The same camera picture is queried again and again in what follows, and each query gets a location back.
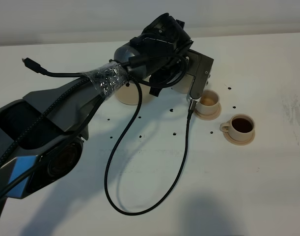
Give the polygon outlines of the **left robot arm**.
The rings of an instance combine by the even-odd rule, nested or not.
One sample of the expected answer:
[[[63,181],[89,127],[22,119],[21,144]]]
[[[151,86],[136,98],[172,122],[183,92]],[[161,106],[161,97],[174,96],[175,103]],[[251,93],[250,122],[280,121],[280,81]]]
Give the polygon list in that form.
[[[23,199],[77,165],[88,124],[121,87],[134,83],[160,90],[184,77],[184,55],[192,45],[184,25],[165,13],[119,47],[109,63],[87,72],[52,73],[23,59],[36,73],[71,82],[0,108],[0,217],[8,198]]]

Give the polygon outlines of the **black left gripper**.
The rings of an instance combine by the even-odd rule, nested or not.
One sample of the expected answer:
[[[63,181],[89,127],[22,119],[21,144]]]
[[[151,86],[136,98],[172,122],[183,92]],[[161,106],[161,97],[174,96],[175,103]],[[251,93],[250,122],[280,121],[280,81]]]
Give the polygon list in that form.
[[[130,40],[130,47],[136,50],[137,55],[158,56],[178,54],[183,56],[193,44],[190,36],[184,31],[185,22],[175,20],[168,13],[155,19],[148,25],[142,34]],[[130,68],[131,74],[153,74],[156,71],[174,70],[178,67],[176,58],[156,58],[146,64]],[[158,97],[162,90],[159,84],[151,84],[149,94]]]

